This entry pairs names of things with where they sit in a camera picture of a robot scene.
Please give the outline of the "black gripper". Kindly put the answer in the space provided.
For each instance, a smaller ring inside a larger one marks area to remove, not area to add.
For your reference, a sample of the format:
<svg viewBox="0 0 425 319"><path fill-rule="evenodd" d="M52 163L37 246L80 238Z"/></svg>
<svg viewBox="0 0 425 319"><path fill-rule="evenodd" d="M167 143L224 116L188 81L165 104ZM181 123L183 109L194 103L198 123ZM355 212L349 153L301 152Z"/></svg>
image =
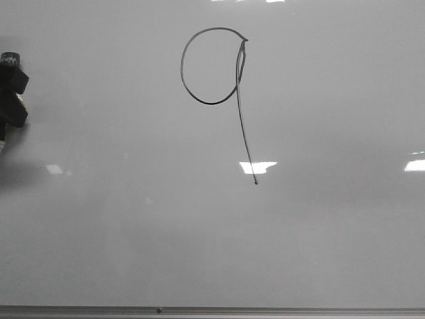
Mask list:
<svg viewBox="0 0 425 319"><path fill-rule="evenodd" d="M28 112L21 95L29 77L21 70L20 55L14 52L1 54L1 123L21 128Z"/></svg>

